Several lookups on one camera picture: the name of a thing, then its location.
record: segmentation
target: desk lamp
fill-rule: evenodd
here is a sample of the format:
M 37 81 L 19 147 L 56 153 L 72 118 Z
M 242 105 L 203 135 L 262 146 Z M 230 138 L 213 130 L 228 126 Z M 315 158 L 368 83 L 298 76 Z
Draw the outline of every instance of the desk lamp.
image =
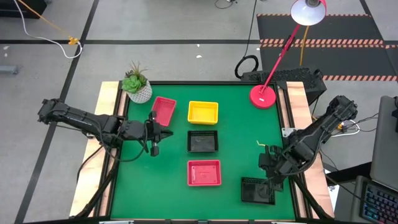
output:
M 292 35 L 289 36 L 286 44 L 283 46 L 282 52 L 279 54 L 279 58 L 276 61 L 274 68 L 271 70 L 265 84 L 257 85 L 250 91 L 251 103 L 259 109 L 270 108 L 275 103 L 276 94 L 275 91 L 268 86 L 269 81 L 271 80 L 280 61 L 293 43 L 294 36 L 299 30 L 300 25 L 315 25 L 322 21 L 326 16 L 326 2 L 325 0 L 297 0 L 293 3 L 290 13 L 293 20 L 297 23 Z

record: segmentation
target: gray floor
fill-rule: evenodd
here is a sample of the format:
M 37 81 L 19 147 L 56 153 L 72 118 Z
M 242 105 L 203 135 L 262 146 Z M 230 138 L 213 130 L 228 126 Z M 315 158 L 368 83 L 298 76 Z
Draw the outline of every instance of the gray floor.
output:
M 53 0 L 44 16 L 71 35 L 81 36 L 93 0 Z M 258 1 L 258 13 L 288 13 L 293 0 Z M 384 39 L 398 40 L 394 22 L 395 0 L 366 0 Z M 246 39 L 254 1 L 243 1 L 225 10 L 213 0 L 100 0 L 88 33 L 90 40 Z M 328 1 L 330 14 L 364 13 L 359 0 Z M 41 20 L 27 21 L 34 35 L 64 39 Z M 0 39 L 29 39 L 20 19 L 0 18 Z M 252 39 L 258 39 L 254 24 Z M 65 46 L 68 55 L 75 47 Z M 66 102 L 93 112 L 102 81 L 122 79 L 131 60 L 149 70 L 150 80 L 235 80 L 234 66 L 246 46 L 240 44 L 182 45 L 86 45 L 76 68 Z M 249 54 L 259 55 L 256 44 Z M 43 98 L 57 98 L 71 60 L 56 45 L 0 45 L 0 64 L 20 65 L 20 74 L 0 75 L 0 221 L 12 223 L 24 196 L 47 132 L 37 121 Z M 250 62 L 241 71 L 252 68 Z M 336 95 L 346 95 L 358 104 L 358 119 L 377 113 L 382 95 L 398 95 L 396 82 L 326 82 L 315 114 L 322 114 Z M 372 129 L 375 121 L 361 128 Z M 339 169 L 369 162 L 374 133 L 334 138 L 323 147 Z M 37 183 L 25 222 L 67 218 L 75 179 L 86 139 L 78 132 L 57 128 L 43 171 Z

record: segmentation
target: lamp base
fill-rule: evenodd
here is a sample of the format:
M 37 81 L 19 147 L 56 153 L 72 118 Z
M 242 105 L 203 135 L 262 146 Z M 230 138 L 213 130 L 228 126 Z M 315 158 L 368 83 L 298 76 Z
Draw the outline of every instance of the lamp base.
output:
M 259 109 L 268 109 L 274 105 L 276 101 L 275 91 L 267 86 L 267 88 L 260 93 L 263 85 L 256 85 L 250 91 L 250 101 L 251 103 Z

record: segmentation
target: wooden table frame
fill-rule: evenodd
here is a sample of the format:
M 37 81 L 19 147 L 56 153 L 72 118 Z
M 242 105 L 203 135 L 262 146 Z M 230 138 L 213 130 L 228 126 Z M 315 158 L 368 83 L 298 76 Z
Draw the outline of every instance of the wooden table frame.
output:
M 193 82 L 161 82 L 163 85 L 171 84 L 184 84 Z M 195 82 L 200 84 L 209 84 L 212 82 Z M 242 82 L 214 82 L 225 83 L 231 85 L 241 85 Z M 98 101 L 95 109 L 95 114 L 115 114 L 124 116 L 127 112 L 127 94 L 120 89 L 120 82 L 103 82 L 99 91 Z M 299 129 L 306 128 L 312 123 L 310 110 L 305 95 L 305 90 L 302 82 L 287 82 L 287 89 L 279 88 L 277 101 L 280 112 L 282 113 L 281 125 L 285 128 L 295 127 Z M 99 147 L 96 139 L 89 139 L 83 160 L 90 156 Z M 94 158 L 87 163 L 81 170 L 80 178 L 78 180 L 75 196 L 73 199 L 70 216 L 79 213 L 87 202 L 91 199 L 92 195 L 97 190 L 100 182 L 104 179 L 106 174 L 112 167 L 113 159 L 110 158 L 102 150 Z M 322 208 L 334 217 L 333 208 L 331 206 L 329 191 L 326 184 L 325 173 L 323 171 L 322 160 L 320 155 L 317 156 L 314 164 L 302 175 L 302 180 L 307 185 L 307 189 L 314 196 L 315 200 L 322 206 Z M 101 203 L 97 204 L 90 216 L 105 216 L 109 215 L 110 206 L 109 202 L 112 201 L 113 182 L 110 183 L 105 190 Z M 295 185 L 292 187 L 292 192 L 295 207 L 296 218 L 317 218 L 315 212 L 309 209 L 306 200 L 303 199 L 302 193 Z

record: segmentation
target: pink tray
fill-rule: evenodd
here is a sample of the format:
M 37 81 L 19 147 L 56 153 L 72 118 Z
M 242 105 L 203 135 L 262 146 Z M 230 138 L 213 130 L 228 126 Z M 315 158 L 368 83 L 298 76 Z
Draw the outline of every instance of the pink tray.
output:
M 156 121 L 162 126 L 169 126 L 177 102 L 168 98 L 157 96 L 152 106 L 152 111 L 156 111 Z
M 188 161 L 189 186 L 221 185 L 221 163 L 219 160 Z

